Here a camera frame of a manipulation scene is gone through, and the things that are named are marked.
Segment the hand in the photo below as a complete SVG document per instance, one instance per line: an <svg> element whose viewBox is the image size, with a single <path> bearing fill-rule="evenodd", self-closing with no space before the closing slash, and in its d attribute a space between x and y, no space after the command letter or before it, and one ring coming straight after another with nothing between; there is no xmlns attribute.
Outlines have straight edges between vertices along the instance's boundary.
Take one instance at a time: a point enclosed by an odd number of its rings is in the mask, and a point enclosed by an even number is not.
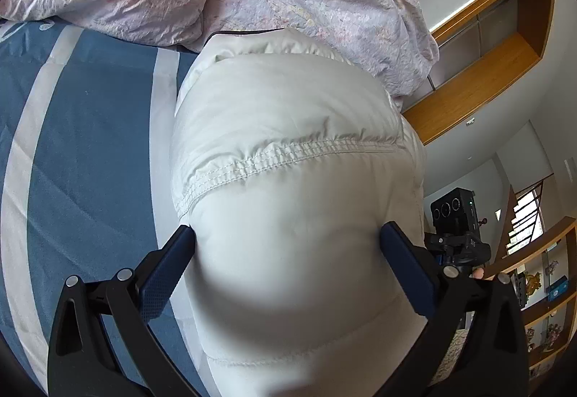
<svg viewBox="0 0 577 397"><path fill-rule="evenodd" d="M482 268L475 268L472 272L472 277L476 280L482 280L485 271Z"/></svg>

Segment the black clamp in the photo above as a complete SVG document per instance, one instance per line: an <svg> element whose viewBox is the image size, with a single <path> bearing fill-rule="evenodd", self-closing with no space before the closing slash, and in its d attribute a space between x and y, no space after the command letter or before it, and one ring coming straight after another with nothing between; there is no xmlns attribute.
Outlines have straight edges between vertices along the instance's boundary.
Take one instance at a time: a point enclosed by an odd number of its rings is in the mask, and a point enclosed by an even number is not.
<svg viewBox="0 0 577 397"><path fill-rule="evenodd" d="M469 275L472 267L491 260L491 246L481 242L473 232L460 236L425 232L425 247L440 265L453 265Z"/></svg>
<svg viewBox="0 0 577 397"><path fill-rule="evenodd" d="M194 231L180 226L163 249L150 252L134 271L122 269L103 282L83 283L77 276L66 280L48 350L51 397L200 395L147 325L161 314L194 246ZM375 397L526 397L529 356L509 276L474 280L453 265L440 266L394 222L382 227L380 247L415 312L429 322ZM429 386L467 311L475 311L475 316L453 372ZM148 388L123 374L102 314L114 318Z"/></svg>

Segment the blue bedsheet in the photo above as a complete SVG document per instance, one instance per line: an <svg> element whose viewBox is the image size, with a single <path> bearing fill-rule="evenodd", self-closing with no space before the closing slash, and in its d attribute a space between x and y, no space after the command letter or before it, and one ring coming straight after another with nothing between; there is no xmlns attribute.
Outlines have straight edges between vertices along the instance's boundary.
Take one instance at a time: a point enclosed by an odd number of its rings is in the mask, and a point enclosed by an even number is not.
<svg viewBox="0 0 577 397"><path fill-rule="evenodd" d="M45 389L65 278L91 282L135 267L178 224L165 140L196 55L60 21L0 24L0 35L0 331ZM106 325L126 375L142 383ZM170 303L151 328L208 395Z"/></svg>

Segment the wooden frame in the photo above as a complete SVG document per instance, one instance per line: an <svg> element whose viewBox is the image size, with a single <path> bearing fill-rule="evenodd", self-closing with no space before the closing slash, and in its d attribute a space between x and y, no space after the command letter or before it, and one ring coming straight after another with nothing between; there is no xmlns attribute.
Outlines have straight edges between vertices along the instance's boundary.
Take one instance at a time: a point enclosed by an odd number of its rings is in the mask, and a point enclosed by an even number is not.
<svg viewBox="0 0 577 397"><path fill-rule="evenodd" d="M531 259L545 251L553 243L564 237L567 244L567 266L569 278L567 291L553 301L548 301L547 298L543 298L539 302L523 310L521 313L524 326L530 327L531 325L545 319L553 311L567 305L565 309L563 331L555 342L553 349L549 352L545 352L543 350L544 346L541 345L531 351L529 353L530 369L538 366L549 358L563 353L572 337L573 328L575 328L575 309L577 304L577 219L570 217L563 218L550 230L544 232L527 246L503 259L497 260L485 268L484 278L486 279L493 278L498 272L508 273L519 265L529 262ZM531 385L531 388L535 388L537 383L537 381L534 382L533 385Z"/></svg>
<svg viewBox="0 0 577 397"><path fill-rule="evenodd" d="M507 256L507 244L511 241L509 233L513 231L513 219L515 219L515 207L517 206L517 195L513 190L513 186L509 186L509 199L507 201L507 210L505 213L501 213L504 216L503 219L503 230L501 231L501 240L497 247L497 253L495 254L495 261L500 260Z"/></svg>
<svg viewBox="0 0 577 397"><path fill-rule="evenodd" d="M475 2L462 14L440 26L437 37L439 40L448 37L495 1ZM517 3L517 33L404 112L424 144L470 117L535 66L543 56L554 0L517 0Z"/></svg>
<svg viewBox="0 0 577 397"><path fill-rule="evenodd" d="M537 390L537 388L545 380L546 376L547 376L547 373L541 374L541 375L537 376L536 378L529 381L529 395L531 395L533 392L535 392L535 390Z"/></svg>
<svg viewBox="0 0 577 397"><path fill-rule="evenodd" d="M567 255L569 255L569 244L570 239L573 239L571 232L575 233L575 228L577 227L577 219L565 216L561 221L559 221L550 230L545 231L541 236L531 241L527 246L517 250L511 255L499 259L494 263L485 267L484 279L492 279L497 273L504 272L508 273L513 271L520 265L529 262L534 259L543 251L547 250L550 246L555 244L557 241L561 240L565 236L567 237Z"/></svg>
<svg viewBox="0 0 577 397"><path fill-rule="evenodd" d="M548 176L543 177L541 180L537 181L535 184L531 184L525 188L522 188L521 190L517 191L514 193L514 195L516 197L521 198L523 195L527 195L527 193L529 193L529 191L535 189L536 186L538 186L539 184L541 184L542 182L546 181L547 179L549 179L550 177L553 177L555 175L555 172L550 173Z"/></svg>
<svg viewBox="0 0 577 397"><path fill-rule="evenodd" d="M441 26L437 27L435 30L432 31L432 35L434 39L437 41L438 44L442 44L446 42L449 38L451 38L459 29L461 29L468 21L470 21L473 17L475 17L478 13L490 7L495 1L498 0L475 0L469 6L467 6L464 10L459 12L458 14L451 17L447 22L442 24ZM531 5L530 1L527 0L520 0L519 1L519 16L522 17L522 24L523 24L523 31L525 36L526 34L531 35L530 27L527 27L530 24L531 20L534 20L534 16L531 15L533 8L528 7ZM538 14L548 14L548 12L544 12L542 8L544 7L544 3L540 4L541 8L537 12ZM544 37L548 34L548 32L543 33L540 31L540 37Z"/></svg>

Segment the figurine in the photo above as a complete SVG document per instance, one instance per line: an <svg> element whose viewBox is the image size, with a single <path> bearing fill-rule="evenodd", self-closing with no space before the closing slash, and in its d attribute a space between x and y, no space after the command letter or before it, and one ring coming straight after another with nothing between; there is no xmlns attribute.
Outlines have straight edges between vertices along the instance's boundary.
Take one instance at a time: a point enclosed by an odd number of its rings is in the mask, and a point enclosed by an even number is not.
<svg viewBox="0 0 577 397"><path fill-rule="evenodd" d="M553 275L553 272L555 271L555 268L559 265L559 262L556 260L553 260L549 266L545 269L545 274L547 276Z"/></svg>
<svg viewBox="0 0 577 397"><path fill-rule="evenodd" d="M531 343L531 340L535 336L535 329L532 327L529 327L527 329L527 331L525 332L525 335L527 336L527 351L529 353L531 353L533 351L533 348L535 348L535 344Z"/></svg>
<svg viewBox="0 0 577 397"><path fill-rule="evenodd" d="M544 352L553 351L553 345L555 344L555 340L559 338L559 334L561 334L561 326L559 324L549 324L545 343L543 344Z"/></svg>
<svg viewBox="0 0 577 397"><path fill-rule="evenodd" d="M527 282L527 298L529 298L541 287L541 272L537 272L535 275L526 274L525 281Z"/></svg>

